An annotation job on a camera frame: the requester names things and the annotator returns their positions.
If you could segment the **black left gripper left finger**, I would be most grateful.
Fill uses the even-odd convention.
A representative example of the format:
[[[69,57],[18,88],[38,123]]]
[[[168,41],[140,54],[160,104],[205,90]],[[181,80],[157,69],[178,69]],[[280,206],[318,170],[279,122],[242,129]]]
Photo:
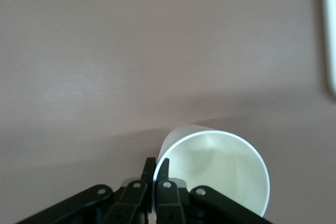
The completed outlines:
[[[148,223],[155,167],[148,157],[140,178],[127,179],[117,191],[98,184],[19,223]]]

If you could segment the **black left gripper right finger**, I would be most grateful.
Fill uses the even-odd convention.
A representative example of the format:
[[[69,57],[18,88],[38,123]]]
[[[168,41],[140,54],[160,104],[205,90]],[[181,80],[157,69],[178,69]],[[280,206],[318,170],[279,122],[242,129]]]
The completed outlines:
[[[169,166],[164,159],[156,178],[157,223],[270,223],[211,187],[188,191],[184,181],[169,178]]]

